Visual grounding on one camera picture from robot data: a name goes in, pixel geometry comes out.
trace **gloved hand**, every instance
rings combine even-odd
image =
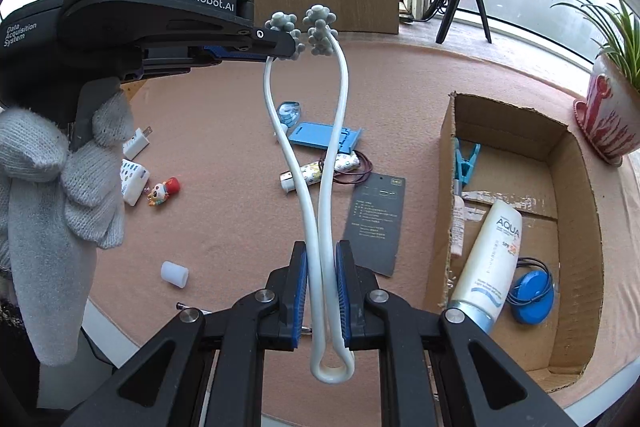
[[[119,92],[94,113],[77,152],[56,126],[21,108],[0,114],[0,266],[10,267],[36,356],[74,359],[96,247],[124,237],[122,144],[134,133]]]

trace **teal clip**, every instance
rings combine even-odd
[[[478,153],[480,152],[480,144],[476,143],[474,151],[468,160],[465,160],[460,153],[460,142],[458,138],[456,140],[456,179],[462,182],[462,185],[468,184],[471,179],[471,175],[474,173],[474,167],[476,166],[476,160],[478,159]]]

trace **flower pot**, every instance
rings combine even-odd
[[[622,156],[640,148],[640,94],[607,55],[591,70],[587,100],[575,100],[575,120],[604,161],[622,165]]]

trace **figurine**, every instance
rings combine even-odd
[[[159,183],[149,191],[146,197],[149,200],[149,206],[157,206],[164,203],[180,191],[180,182],[176,178],[169,178],[164,183]]]

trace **cardboard box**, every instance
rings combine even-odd
[[[463,254],[452,258],[455,137],[463,156],[472,143],[482,147],[463,189]],[[520,256],[548,265],[556,299],[537,326],[518,324],[505,304],[491,337],[548,393],[575,383],[593,354],[604,288],[600,223],[575,137],[533,109],[452,93],[440,133],[439,183],[425,308],[439,313],[446,306],[486,211],[495,198],[504,200],[522,213]]]

